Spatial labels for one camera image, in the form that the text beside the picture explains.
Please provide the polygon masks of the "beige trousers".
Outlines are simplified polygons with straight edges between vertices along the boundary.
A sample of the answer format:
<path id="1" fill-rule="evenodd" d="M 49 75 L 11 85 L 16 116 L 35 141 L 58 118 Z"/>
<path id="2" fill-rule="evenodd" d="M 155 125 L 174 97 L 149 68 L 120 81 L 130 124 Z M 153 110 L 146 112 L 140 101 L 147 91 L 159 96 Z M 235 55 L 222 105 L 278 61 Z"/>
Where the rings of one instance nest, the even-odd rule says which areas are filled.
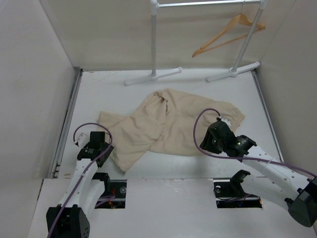
<path id="1" fill-rule="evenodd" d="M 110 157 L 127 172 L 147 151 L 193 157 L 208 126 L 221 116 L 235 131 L 245 115 L 233 104 L 173 89 L 151 93 L 127 116 L 101 111 L 99 124 L 113 136 Z"/>

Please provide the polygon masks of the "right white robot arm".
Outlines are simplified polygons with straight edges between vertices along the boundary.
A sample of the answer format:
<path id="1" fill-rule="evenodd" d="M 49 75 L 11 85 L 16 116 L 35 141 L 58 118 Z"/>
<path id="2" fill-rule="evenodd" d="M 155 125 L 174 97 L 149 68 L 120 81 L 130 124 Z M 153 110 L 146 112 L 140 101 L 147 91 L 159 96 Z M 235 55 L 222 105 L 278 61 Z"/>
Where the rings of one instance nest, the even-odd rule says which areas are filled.
<path id="1" fill-rule="evenodd" d="M 214 183 L 214 194 L 229 203 L 245 196 L 264 198 L 281 208 L 300 225 L 312 227 L 317 221 L 317 177 L 308 171 L 275 160 L 245 135 L 235 136 L 220 118 L 206 131 L 196 147 L 217 159 L 236 160 L 261 174 L 239 170 L 232 177 Z"/>

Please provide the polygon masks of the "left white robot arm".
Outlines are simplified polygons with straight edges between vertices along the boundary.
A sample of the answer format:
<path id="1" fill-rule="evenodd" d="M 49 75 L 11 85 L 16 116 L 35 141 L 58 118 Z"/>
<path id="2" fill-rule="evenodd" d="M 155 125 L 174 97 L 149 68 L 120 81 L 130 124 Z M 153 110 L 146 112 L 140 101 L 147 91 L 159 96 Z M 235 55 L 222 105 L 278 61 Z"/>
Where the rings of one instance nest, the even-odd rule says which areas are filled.
<path id="1" fill-rule="evenodd" d="M 106 131 L 92 131 L 88 143 L 77 155 L 75 172 L 62 199 L 46 213 L 49 238 L 87 238 L 90 235 L 88 215 L 100 197 L 109 196 L 111 185 L 105 174 L 97 170 L 103 166 L 114 147 L 112 135 Z"/>

